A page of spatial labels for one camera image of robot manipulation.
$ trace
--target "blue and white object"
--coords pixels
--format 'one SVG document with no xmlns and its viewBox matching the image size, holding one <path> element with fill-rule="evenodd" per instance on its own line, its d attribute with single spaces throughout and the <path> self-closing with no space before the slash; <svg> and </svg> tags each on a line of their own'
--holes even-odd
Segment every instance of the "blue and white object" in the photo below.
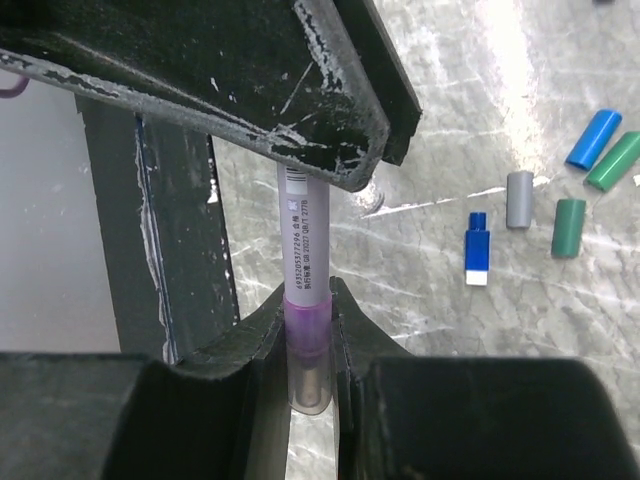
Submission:
<svg viewBox="0 0 640 480">
<path fill-rule="evenodd" d="M 598 110 L 569 153 L 566 163 L 587 172 L 591 170 L 621 121 L 622 115 L 615 110 Z"/>
<path fill-rule="evenodd" d="M 486 286 L 489 279 L 489 241 L 487 214 L 469 214 L 469 230 L 465 235 L 464 269 L 467 285 Z"/>
</svg>

